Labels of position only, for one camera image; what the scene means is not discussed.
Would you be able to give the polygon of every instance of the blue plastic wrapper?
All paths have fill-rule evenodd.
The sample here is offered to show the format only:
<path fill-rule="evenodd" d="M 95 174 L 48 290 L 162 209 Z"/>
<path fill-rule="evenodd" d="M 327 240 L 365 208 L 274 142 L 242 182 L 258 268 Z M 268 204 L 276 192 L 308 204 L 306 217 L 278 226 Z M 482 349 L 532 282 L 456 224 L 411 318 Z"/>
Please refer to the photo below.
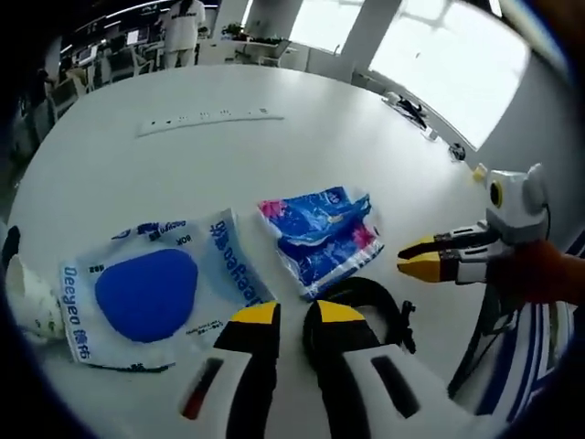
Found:
<path fill-rule="evenodd" d="M 318 298 L 384 248 L 370 220 L 368 194 L 355 196 L 344 187 L 331 187 L 300 197 L 262 201 L 258 208 L 306 300 Z"/>

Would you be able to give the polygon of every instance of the white table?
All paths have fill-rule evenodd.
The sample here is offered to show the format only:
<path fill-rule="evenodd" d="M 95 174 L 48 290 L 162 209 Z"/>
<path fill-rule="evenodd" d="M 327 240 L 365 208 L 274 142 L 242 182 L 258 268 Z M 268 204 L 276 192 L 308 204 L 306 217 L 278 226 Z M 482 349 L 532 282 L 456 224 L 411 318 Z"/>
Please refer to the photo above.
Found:
<path fill-rule="evenodd" d="M 151 118 L 266 107 L 283 121 L 176 129 L 136 138 Z M 255 201 L 335 185 L 367 189 L 383 218 L 386 249 L 359 272 L 412 316 L 417 358 L 446 383 L 479 315 L 481 285 L 430 285 L 396 269 L 404 245 L 484 216 L 484 192 L 444 143 L 430 143 L 380 97 L 292 70 L 212 66 L 124 80 L 82 97 L 41 145 L 10 217 L 28 265 L 58 285 L 60 261 L 149 220 L 196 218 Z M 283 303 L 281 356 L 266 437 L 324 438 L 328 426 L 316 379 L 306 365 L 303 303 L 272 244 L 242 222 L 242 240 Z M 159 374 L 90 369 L 63 346 L 39 358 L 57 391 L 101 437 L 196 437 L 178 414 L 196 361 L 184 352 Z"/>

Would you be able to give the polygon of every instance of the paper cup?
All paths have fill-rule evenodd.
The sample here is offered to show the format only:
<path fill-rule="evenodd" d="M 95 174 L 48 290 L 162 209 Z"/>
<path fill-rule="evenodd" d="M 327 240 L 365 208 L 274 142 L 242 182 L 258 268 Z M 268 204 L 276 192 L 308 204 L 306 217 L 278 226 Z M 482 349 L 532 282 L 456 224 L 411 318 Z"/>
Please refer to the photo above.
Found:
<path fill-rule="evenodd" d="M 6 297 L 19 327 L 39 337 L 65 338 L 57 297 L 48 283 L 31 272 L 17 254 L 6 270 Z"/>

